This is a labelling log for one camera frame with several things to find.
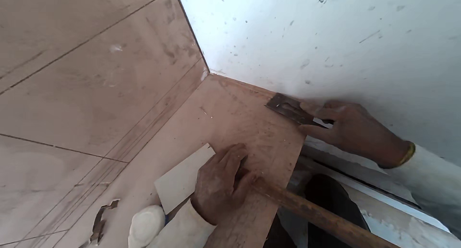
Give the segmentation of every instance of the floor tile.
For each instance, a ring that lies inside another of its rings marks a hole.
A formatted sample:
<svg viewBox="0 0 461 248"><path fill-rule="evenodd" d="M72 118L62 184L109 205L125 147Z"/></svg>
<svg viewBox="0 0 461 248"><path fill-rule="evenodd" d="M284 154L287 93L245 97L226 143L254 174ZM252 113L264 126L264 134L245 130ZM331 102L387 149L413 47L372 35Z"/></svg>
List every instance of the floor tile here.
<svg viewBox="0 0 461 248"><path fill-rule="evenodd" d="M0 0L0 92L151 0Z"/></svg>
<svg viewBox="0 0 461 248"><path fill-rule="evenodd" d="M177 0L156 0L0 95L0 133L104 156L200 59Z"/></svg>
<svg viewBox="0 0 461 248"><path fill-rule="evenodd" d="M71 228L126 165L126 163L109 159L100 161L83 180L74 185L74 188L25 238L47 235Z"/></svg>
<svg viewBox="0 0 461 248"><path fill-rule="evenodd" d="M147 142L189 98L208 74L200 59L163 98L128 132L106 156L131 162Z"/></svg>
<svg viewBox="0 0 461 248"><path fill-rule="evenodd" d="M23 239L101 160L0 136L0 245Z"/></svg>
<svg viewBox="0 0 461 248"><path fill-rule="evenodd" d="M264 106L274 93L240 86L227 78L207 76L55 248L80 245L88 238L99 207L114 198L121 200L107 218L99 247L127 247L133 215L148 205L159 204L155 180L205 143L220 151L245 141L250 153L245 166L261 170L275 184L286 185L305 136L294 123ZM212 247L237 247L238 242L246 242L245 247L262 247L277 206L256 194L245 203L241 213L210 237ZM236 243L220 238L227 233L233 234Z"/></svg>

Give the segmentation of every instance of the hand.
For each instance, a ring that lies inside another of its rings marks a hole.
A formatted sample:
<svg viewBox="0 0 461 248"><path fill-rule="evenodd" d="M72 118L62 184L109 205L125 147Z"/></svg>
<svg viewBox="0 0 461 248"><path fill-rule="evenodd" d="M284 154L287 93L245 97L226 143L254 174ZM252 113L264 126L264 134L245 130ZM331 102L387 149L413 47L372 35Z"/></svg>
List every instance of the hand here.
<svg viewBox="0 0 461 248"><path fill-rule="evenodd" d="M251 184L257 179L249 172L234 188L235 174L240 161L248 155L244 144L232 146L210 158L200 169L191 203L195 210L210 224L217 225L229 213L239 208Z"/></svg>
<svg viewBox="0 0 461 248"><path fill-rule="evenodd" d="M320 106L301 103L301 108L319 119L334 121L331 129L301 125L300 131L351 154L366 157L382 168L399 166L409 149L406 142L389 131L360 104L329 101Z"/></svg>

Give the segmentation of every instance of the white sleeve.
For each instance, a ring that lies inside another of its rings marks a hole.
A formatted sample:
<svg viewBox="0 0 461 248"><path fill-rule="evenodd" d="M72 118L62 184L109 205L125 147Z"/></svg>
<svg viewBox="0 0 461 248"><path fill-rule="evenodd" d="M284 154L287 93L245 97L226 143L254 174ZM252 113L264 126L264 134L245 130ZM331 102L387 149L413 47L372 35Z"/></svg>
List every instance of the white sleeve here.
<svg viewBox="0 0 461 248"><path fill-rule="evenodd" d="M215 228L195 211L189 199L147 248L202 248Z"/></svg>
<svg viewBox="0 0 461 248"><path fill-rule="evenodd" d="M411 191L425 212L461 239L461 167L415 146L409 161L385 171Z"/></svg>

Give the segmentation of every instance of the gold bangle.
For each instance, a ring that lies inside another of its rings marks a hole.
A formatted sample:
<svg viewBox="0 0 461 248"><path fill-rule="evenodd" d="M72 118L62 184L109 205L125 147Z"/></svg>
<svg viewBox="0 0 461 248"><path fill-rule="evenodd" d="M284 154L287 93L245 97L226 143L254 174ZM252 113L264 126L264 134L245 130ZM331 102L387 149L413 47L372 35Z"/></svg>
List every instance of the gold bangle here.
<svg viewBox="0 0 461 248"><path fill-rule="evenodd" d="M416 146L410 141L405 141L405 142L408 142L410 144L410 147L408 148L408 151L406 152L405 156L400 160L400 162L397 165L391 166L391 167L382 166L382 165L378 165L378 166L382 169L393 169L393 168L397 168L401 166L402 164L408 162L408 160L410 160L410 158L413 157L414 151L416 151Z"/></svg>
<svg viewBox="0 0 461 248"><path fill-rule="evenodd" d="M416 151L416 146L414 145L413 142L410 142L410 141L406 141L406 142L410 143L410 148L408 148L408 152L407 152L406 155L402 158L402 160L400 160L400 162L398 163L398 165L395 166L395 167L393 167L393 168L396 168L396 167L401 166L402 164L408 162L408 160L410 160L410 158L413 157L414 151Z"/></svg>

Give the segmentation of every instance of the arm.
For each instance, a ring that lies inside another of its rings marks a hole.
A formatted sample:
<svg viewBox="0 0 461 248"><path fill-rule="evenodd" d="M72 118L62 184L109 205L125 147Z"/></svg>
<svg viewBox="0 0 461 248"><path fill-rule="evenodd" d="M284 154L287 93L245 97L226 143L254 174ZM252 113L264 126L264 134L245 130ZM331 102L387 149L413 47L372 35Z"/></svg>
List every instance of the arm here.
<svg viewBox="0 0 461 248"><path fill-rule="evenodd" d="M307 102L301 108L334 121L331 129L301 125L302 132L376 162L411 191L424 211L461 238L461 167L400 139L359 104Z"/></svg>
<svg viewBox="0 0 461 248"><path fill-rule="evenodd" d="M211 157L199 169L192 198L147 248L202 248L216 225L243 204L257 178L250 172L234 188L235 174L246 155L245 145L237 144Z"/></svg>

